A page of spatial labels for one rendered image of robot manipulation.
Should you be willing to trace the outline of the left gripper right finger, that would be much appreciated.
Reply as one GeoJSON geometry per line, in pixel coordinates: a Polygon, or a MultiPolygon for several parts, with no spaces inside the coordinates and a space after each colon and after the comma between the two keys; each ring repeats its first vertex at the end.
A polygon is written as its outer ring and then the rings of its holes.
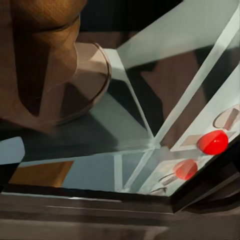
{"type": "Polygon", "coordinates": [[[224,146],[224,151],[240,173],[240,135],[229,133],[224,146]]]}

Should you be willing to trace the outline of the microwave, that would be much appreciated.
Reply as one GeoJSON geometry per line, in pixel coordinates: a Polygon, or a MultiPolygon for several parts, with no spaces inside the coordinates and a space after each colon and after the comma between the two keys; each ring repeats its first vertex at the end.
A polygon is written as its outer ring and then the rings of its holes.
{"type": "Polygon", "coordinates": [[[19,133],[0,211],[240,215],[240,0],[0,0],[0,139],[19,133]]]}

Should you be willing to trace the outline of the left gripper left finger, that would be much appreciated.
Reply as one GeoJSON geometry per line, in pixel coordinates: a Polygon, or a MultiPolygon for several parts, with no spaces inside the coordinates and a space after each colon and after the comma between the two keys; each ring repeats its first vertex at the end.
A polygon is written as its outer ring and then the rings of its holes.
{"type": "Polygon", "coordinates": [[[0,193],[26,153],[22,133],[0,138],[0,193]]]}

